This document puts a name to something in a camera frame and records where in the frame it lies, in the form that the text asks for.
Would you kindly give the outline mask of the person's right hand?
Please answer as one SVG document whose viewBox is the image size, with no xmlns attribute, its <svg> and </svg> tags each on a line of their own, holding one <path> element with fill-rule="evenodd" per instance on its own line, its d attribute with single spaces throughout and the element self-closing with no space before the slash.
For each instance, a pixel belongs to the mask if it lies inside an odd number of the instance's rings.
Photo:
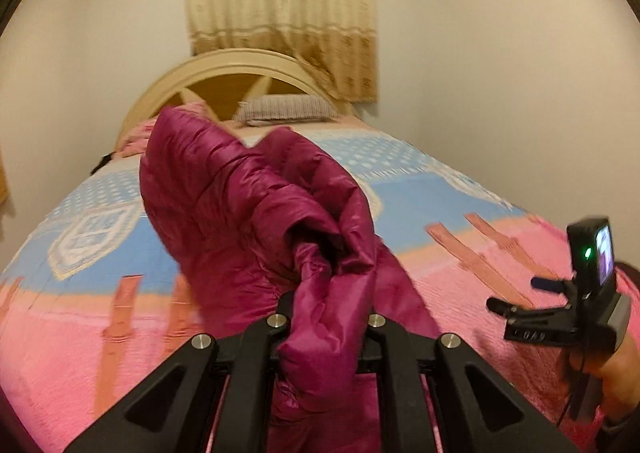
<svg viewBox="0 0 640 453">
<path fill-rule="evenodd" d="M 612 354 L 570 351 L 570 366 L 602 381 L 603 414 L 620 423 L 639 405 L 639 348 L 634 337 L 627 334 Z"/>
</svg>

